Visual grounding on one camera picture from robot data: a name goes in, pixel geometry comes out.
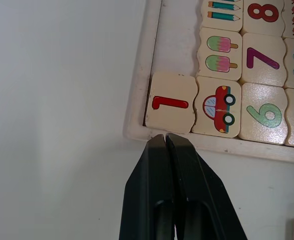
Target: purple number 7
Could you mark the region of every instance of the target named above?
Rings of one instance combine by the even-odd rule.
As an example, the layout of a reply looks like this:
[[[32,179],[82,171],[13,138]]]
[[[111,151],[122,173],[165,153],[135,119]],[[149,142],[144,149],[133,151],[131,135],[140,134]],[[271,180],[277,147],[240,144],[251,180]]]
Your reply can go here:
[[[247,49],[247,68],[249,69],[253,68],[253,57],[258,58],[259,60],[263,61],[265,64],[271,66],[273,69],[279,69],[280,67],[276,61],[272,60],[271,58],[268,58],[266,55],[262,54],[256,49],[249,47]]]

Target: red number 1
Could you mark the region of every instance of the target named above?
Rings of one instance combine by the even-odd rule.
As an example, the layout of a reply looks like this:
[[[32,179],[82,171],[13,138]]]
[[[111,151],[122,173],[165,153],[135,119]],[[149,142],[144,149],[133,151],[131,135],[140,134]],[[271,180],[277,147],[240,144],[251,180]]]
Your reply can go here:
[[[279,64],[272,60],[271,58],[267,57],[266,55],[262,54],[261,52],[249,47],[247,49],[247,68],[253,68],[253,57],[258,58],[259,60],[263,61],[265,64],[271,66],[273,69],[279,69]]]
[[[272,12],[271,16],[266,15],[267,10]],[[279,17],[278,9],[271,4],[265,4],[264,6],[261,6],[257,3],[250,4],[248,7],[248,14],[253,19],[264,19],[268,23],[273,23],[277,21]]]
[[[189,107],[189,103],[187,101],[167,98],[163,96],[155,96],[152,101],[152,108],[157,110],[159,109],[161,104],[182,109],[187,109]]]

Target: ice cream popsicle illustration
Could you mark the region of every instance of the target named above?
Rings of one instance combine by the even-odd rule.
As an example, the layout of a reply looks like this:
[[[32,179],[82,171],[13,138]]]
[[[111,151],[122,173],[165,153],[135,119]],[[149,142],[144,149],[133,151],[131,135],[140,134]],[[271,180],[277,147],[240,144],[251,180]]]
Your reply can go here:
[[[206,65],[210,70],[216,72],[229,72],[229,68],[236,69],[238,67],[235,63],[230,63],[230,59],[226,56],[211,55],[206,59]]]
[[[231,43],[230,39],[222,36],[211,36],[207,40],[208,47],[217,52],[230,52],[230,49],[237,49],[238,45]]]

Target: number 6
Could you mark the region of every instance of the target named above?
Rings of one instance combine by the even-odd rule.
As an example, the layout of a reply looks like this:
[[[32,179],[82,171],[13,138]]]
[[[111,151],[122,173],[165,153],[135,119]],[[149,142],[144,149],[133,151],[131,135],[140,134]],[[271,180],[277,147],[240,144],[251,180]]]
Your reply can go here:
[[[257,112],[253,108],[253,106],[248,106],[247,112],[259,123],[261,123],[262,125],[268,128],[276,128],[281,124],[281,118],[282,118],[281,111],[277,106],[273,104],[266,103],[262,105],[259,109],[259,112]],[[272,112],[275,115],[275,117],[273,119],[268,119],[266,117],[267,112]]]

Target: number 8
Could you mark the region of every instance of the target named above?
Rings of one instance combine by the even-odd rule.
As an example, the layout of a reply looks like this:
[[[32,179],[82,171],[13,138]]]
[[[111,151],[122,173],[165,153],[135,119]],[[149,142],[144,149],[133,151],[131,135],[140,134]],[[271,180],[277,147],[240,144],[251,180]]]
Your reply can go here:
[[[272,11],[271,16],[266,15],[267,10]],[[261,19],[262,18],[268,23],[273,23],[273,22],[277,21],[277,19],[279,17],[278,9],[274,5],[271,5],[271,4],[265,4],[264,6],[261,6],[257,3],[250,4],[248,7],[248,14],[253,19]]]
[[[273,104],[267,103],[262,105],[259,108],[259,112],[257,112],[252,106],[248,106],[247,112],[259,123],[268,128],[276,128],[281,124],[281,111]],[[275,115],[274,119],[268,119],[266,117],[267,112],[272,112]]]

